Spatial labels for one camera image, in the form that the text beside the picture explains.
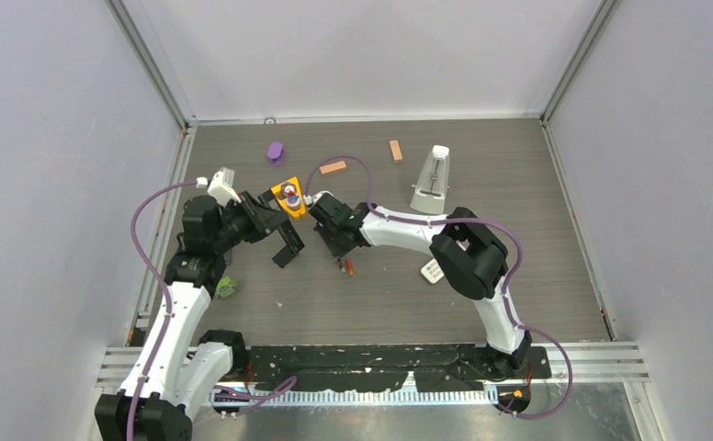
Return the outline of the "black remote battery cover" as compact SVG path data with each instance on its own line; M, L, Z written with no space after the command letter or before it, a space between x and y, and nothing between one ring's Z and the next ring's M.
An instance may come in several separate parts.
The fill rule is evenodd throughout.
M299 252L299 247L285 245L272 257L272 260L279 268L284 268L299 254Z

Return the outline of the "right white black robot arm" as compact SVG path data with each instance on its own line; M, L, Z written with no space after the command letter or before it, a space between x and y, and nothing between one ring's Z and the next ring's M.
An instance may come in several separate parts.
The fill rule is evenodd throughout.
M449 215L413 215L362 202L351 208L329 192L306 207L335 259L356 247L391 246L429 255L448 285L471 300L486 332L492 367L514 377L528 363L529 331L515 311L508 250L483 220L459 207Z

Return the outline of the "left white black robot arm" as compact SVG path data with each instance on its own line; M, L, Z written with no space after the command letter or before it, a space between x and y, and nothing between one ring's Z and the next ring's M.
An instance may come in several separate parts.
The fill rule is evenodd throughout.
M234 331L209 331L196 350L189 345L226 269L226 255L240 243L274 232L284 247L274 256L286 266L303 248L286 211L271 191L244 191L224 200L187 200L178 247L157 277L163 300L141 353L118 391L102 394L96 425L105 440L189 440L199 410L214 386L240 379L249 366L244 339Z

